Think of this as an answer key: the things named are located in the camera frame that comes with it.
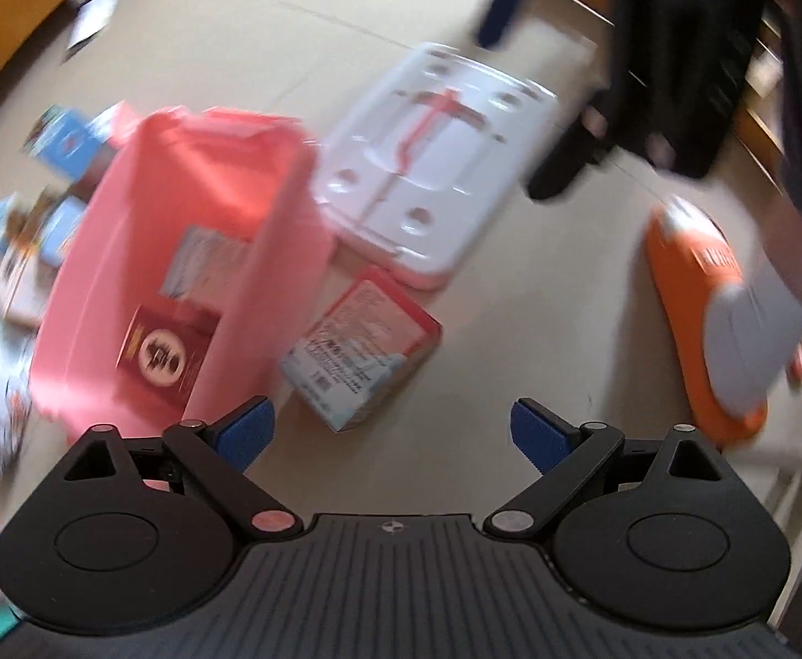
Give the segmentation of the dark red cartoon box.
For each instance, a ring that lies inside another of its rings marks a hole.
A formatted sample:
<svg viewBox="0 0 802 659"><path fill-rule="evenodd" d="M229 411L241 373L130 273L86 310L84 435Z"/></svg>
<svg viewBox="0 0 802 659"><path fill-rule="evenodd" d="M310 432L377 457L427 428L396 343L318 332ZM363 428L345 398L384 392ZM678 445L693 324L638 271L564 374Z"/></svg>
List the dark red cartoon box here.
<svg viewBox="0 0 802 659"><path fill-rule="evenodd" d="M152 399L182 411L218 321L212 311L196 305L181 305L170 312L140 305L119 348L119 376Z"/></svg>

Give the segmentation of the pink box with cloud print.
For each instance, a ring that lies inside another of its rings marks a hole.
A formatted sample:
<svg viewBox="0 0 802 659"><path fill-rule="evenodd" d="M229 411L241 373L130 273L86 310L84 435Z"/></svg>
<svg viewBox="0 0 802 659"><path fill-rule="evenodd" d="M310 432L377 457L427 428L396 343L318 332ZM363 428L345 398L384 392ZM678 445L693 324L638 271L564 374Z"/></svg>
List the pink box with cloud print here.
<svg viewBox="0 0 802 659"><path fill-rule="evenodd" d="M343 433L407 381L441 338L440 321L372 266L295 342L280 369L328 428Z"/></svg>

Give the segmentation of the white lid with pink handle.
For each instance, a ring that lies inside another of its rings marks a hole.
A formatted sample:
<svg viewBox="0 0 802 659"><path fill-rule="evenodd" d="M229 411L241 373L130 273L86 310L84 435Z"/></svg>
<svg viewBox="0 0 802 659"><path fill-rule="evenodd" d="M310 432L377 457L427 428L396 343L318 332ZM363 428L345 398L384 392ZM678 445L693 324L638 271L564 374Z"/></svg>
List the white lid with pink handle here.
<svg viewBox="0 0 802 659"><path fill-rule="evenodd" d="M535 157L558 97L418 46L322 143L311 190L340 239L399 283L449 283Z"/></svg>

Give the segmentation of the pink plastic storage bin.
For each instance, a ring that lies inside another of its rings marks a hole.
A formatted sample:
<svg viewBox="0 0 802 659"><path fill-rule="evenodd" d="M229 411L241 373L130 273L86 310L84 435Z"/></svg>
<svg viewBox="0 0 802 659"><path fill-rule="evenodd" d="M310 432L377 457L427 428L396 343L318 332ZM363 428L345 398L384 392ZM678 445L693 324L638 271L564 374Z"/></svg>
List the pink plastic storage bin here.
<svg viewBox="0 0 802 659"><path fill-rule="evenodd" d="M336 240L300 122L183 107L140 119L52 286L31 362L37 411L70 437L152 436L279 386Z"/></svg>

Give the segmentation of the orange slipper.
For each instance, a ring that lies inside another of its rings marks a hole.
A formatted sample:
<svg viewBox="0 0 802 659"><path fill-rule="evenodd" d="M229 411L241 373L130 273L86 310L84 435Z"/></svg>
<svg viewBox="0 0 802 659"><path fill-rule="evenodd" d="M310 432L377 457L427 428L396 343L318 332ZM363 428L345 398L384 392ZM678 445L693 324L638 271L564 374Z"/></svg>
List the orange slipper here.
<svg viewBox="0 0 802 659"><path fill-rule="evenodd" d="M671 326L694 424L720 448L747 442L765 425L767 407L740 418L724 411L712 391L704 354L712 296L742 281L732 247L699 207L672 197L651 213L645 253Z"/></svg>

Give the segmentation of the pink dotted cube box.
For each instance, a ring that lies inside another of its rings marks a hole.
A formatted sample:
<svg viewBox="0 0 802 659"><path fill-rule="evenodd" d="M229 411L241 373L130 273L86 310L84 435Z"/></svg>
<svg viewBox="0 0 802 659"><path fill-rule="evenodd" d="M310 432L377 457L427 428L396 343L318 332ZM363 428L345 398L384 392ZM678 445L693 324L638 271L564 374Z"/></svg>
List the pink dotted cube box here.
<svg viewBox="0 0 802 659"><path fill-rule="evenodd" d="M119 150L136 131L140 119L139 111L129 101L121 100L94 116L87 130L104 146Z"/></svg>

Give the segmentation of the blue cube box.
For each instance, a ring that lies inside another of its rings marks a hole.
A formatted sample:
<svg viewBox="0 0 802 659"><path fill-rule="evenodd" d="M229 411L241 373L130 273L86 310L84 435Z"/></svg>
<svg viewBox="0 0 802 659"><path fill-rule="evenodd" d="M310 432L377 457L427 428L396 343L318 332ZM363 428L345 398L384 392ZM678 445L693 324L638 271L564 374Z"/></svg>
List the blue cube box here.
<svg viewBox="0 0 802 659"><path fill-rule="evenodd" d="M23 150L69 182L78 182L103 145L104 138L80 111L51 105L31 128Z"/></svg>

